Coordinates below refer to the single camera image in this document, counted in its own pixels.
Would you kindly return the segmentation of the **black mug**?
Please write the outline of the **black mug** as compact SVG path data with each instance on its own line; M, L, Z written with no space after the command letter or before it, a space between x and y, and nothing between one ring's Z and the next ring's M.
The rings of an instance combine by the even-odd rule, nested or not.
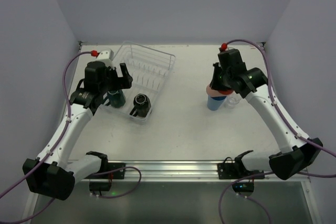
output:
M139 93L134 97L133 105L134 107L129 114L134 117L139 116L145 118L151 109L149 97L142 93Z

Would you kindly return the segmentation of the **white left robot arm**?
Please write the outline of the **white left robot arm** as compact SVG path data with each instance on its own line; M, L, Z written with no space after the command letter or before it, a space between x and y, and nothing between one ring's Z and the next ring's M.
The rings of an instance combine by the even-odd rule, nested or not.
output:
M132 87L133 78L125 63L121 76L115 67L103 61L92 61L85 67L85 77L71 94L69 109L47 146L35 159L26 159L23 172L29 190L47 197L66 200L76 183L89 176L108 171L106 154L89 151L81 159L69 163L69 156L82 130L93 118L109 91Z

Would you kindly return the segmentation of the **clear glass cup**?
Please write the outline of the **clear glass cup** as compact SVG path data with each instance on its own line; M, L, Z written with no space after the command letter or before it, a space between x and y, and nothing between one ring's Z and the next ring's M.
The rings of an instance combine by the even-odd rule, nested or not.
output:
M236 95L236 94L230 95L226 99L225 107L228 109L233 109L239 104L241 99L242 98L239 95Z

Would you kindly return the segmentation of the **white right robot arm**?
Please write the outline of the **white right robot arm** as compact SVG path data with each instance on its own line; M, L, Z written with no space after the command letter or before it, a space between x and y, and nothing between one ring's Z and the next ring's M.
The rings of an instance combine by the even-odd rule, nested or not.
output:
M234 159L229 168L238 177L258 170L273 172L287 180L311 165L323 146L319 138L310 138L291 118L259 68L248 70L238 49L220 49L215 63L213 80L217 90L232 90L245 99L260 115L279 147L276 154L245 151Z

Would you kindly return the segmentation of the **pink plastic cup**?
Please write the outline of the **pink plastic cup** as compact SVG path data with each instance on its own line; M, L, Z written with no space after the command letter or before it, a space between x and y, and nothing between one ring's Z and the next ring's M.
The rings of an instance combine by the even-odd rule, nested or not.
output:
M208 96L212 97L212 98L216 98L216 97L226 97L230 94L232 94L234 91L233 90L226 90L226 91L218 91L215 89L212 89L210 87L210 85L208 85L206 87L206 93Z

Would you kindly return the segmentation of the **blue plastic cup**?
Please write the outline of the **blue plastic cup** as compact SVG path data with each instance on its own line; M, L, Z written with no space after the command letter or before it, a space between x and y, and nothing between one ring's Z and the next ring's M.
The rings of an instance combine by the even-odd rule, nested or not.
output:
M225 99L226 99L226 96L212 97L209 95L207 98L207 108L211 111L216 111L223 104Z

